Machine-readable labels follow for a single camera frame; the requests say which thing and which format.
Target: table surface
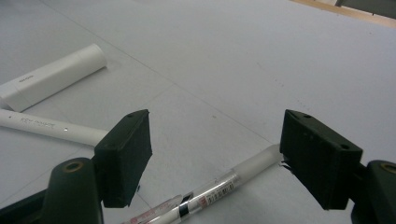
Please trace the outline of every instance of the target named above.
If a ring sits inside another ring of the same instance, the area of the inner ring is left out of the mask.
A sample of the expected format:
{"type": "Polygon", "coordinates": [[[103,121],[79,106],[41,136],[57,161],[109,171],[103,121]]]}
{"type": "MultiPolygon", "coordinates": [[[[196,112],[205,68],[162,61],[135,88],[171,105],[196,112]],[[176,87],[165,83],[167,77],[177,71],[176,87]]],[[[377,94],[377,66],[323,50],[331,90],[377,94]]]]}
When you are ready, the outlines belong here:
{"type": "MultiPolygon", "coordinates": [[[[285,109],[396,161],[396,30],[291,1],[0,1],[0,83],[97,44],[108,66],[23,113],[110,130],[150,111],[153,156],[121,223],[279,142],[285,109]]],[[[0,128],[0,207],[92,147],[0,128]]],[[[350,223],[272,166],[185,223],[350,223]]]]}

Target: barcode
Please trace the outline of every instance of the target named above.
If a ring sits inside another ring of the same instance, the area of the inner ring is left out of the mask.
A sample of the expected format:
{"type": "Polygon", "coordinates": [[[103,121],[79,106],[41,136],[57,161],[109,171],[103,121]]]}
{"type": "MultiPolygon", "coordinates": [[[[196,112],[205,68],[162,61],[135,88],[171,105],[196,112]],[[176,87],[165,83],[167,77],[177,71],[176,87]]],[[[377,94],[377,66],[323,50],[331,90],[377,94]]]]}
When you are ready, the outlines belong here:
{"type": "Polygon", "coordinates": [[[224,195],[233,191],[233,182],[225,184],[225,186],[217,189],[215,192],[211,192],[210,194],[206,195],[206,200],[208,205],[214,203],[218,199],[222,198],[224,195]]]}

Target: wooden edge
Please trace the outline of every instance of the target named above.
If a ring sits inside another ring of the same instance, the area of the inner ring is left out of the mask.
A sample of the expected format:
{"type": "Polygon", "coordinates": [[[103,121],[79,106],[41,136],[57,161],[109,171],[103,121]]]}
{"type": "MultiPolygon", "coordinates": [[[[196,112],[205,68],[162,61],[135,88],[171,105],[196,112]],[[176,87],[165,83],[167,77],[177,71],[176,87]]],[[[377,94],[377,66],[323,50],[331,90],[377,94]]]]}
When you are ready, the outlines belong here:
{"type": "Polygon", "coordinates": [[[315,8],[319,8],[322,10],[334,12],[334,13],[337,13],[340,15],[352,17],[352,18],[355,18],[358,20],[369,21],[372,23],[388,26],[391,28],[396,28],[396,20],[388,18],[388,17],[383,17],[383,16],[379,16],[379,15],[373,16],[366,12],[349,9],[347,7],[336,7],[336,6],[320,3],[320,2],[317,2],[314,0],[290,0],[290,1],[300,3],[300,4],[303,4],[306,6],[315,7],[315,8]]]}

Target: thin white pipe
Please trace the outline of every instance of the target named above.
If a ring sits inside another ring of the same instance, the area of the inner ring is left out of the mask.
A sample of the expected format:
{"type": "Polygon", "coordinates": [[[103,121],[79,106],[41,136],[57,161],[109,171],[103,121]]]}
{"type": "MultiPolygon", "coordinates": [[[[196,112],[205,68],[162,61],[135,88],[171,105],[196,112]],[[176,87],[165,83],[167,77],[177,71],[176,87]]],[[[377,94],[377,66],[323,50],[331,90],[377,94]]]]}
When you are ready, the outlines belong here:
{"type": "Polygon", "coordinates": [[[0,109],[0,126],[95,147],[108,131],[0,109]]]}
{"type": "Polygon", "coordinates": [[[280,161],[279,145],[272,145],[236,165],[225,175],[186,194],[166,201],[123,224],[176,224],[231,193],[272,164],[280,161]]]}
{"type": "Polygon", "coordinates": [[[0,99],[14,111],[21,112],[106,64],[104,53],[93,44],[0,85],[0,99]]]}

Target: white pipe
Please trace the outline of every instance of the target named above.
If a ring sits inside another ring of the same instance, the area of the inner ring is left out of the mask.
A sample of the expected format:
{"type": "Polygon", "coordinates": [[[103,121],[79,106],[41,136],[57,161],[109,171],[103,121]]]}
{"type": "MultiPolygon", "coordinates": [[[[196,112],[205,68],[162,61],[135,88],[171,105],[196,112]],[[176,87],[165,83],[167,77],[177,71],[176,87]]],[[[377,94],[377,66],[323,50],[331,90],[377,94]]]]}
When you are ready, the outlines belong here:
{"type": "Polygon", "coordinates": [[[38,133],[95,147],[108,131],[0,109],[0,126],[38,133]]]}
{"type": "Polygon", "coordinates": [[[93,44],[1,85],[0,99],[21,112],[106,64],[104,53],[93,44]]]}
{"type": "Polygon", "coordinates": [[[184,197],[176,196],[174,199],[168,200],[138,217],[133,217],[123,224],[180,223],[190,215],[228,195],[234,189],[249,181],[250,178],[277,161],[281,161],[281,159],[282,154],[279,152],[279,145],[272,145],[250,159],[239,163],[226,175],[212,180],[184,197]]]}

